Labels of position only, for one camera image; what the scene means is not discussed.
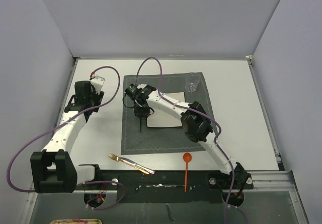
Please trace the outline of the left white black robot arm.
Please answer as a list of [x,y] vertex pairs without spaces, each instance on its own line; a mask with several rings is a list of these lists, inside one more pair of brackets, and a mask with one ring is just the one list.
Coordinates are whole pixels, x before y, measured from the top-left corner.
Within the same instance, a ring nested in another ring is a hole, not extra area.
[[101,186],[103,177],[96,173],[98,165],[75,166],[70,152],[80,130],[93,112],[97,112],[104,96],[104,78],[78,81],[75,93],[64,109],[60,124],[50,142],[30,158],[34,189],[37,193],[72,193],[85,183],[91,189]]

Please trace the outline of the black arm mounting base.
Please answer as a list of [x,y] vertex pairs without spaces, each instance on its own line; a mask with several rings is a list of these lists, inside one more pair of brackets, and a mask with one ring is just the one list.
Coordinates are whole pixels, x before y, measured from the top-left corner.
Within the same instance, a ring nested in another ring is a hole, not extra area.
[[102,170],[99,183],[76,187],[85,192],[85,201],[116,194],[120,203],[232,203],[242,204],[244,191],[254,185],[250,174],[225,175],[220,171],[140,171]]

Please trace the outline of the dark grey cloth placemat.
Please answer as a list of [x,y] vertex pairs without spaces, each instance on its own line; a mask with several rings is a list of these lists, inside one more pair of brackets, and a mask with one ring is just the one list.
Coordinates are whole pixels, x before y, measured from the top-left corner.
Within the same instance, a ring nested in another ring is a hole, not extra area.
[[[196,91],[189,93],[185,90],[187,73],[165,74],[162,78],[160,91],[170,93],[184,93],[185,102],[199,102],[205,113],[214,116],[209,97],[206,80],[202,72],[194,72],[192,75],[200,79]],[[131,108],[133,102],[126,97],[122,109],[122,155],[141,155],[159,153],[182,153],[204,151],[204,148],[187,139],[181,126],[169,128],[148,127],[147,121],[142,120],[142,128],[139,127],[139,118],[134,115]]]

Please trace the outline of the white square plate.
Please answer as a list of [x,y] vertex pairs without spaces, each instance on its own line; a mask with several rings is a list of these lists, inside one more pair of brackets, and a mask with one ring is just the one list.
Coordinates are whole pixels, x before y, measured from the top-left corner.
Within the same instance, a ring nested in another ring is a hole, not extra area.
[[[185,102],[184,92],[169,93],[167,96]],[[149,128],[173,128],[182,127],[180,119],[171,116],[155,107],[151,107],[154,113],[147,119],[147,127]]]

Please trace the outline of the clear plastic cup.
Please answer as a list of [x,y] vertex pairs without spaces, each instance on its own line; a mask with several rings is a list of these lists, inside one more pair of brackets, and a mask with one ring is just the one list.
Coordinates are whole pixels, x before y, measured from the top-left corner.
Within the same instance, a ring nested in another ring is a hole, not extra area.
[[189,93],[195,92],[201,81],[201,76],[197,72],[189,72],[185,75],[185,90]]

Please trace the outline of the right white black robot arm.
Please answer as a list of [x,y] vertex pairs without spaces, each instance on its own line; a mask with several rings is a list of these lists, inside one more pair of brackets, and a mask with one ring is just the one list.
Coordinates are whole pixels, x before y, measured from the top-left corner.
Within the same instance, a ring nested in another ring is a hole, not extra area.
[[215,120],[206,114],[199,102],[178,101],[146,84],[130,84],[124,93],[133,101],[133,108],[139,116],[148,117],[150,111],[157,109],[179,119],[187,139],[200,144],[216,162],[220,172],[225,174],[227,187],[236,188],[239,184],[252,183],[250,174],[242,165],[219,146],[221,128],[214,130],[211,123],[215,123]]

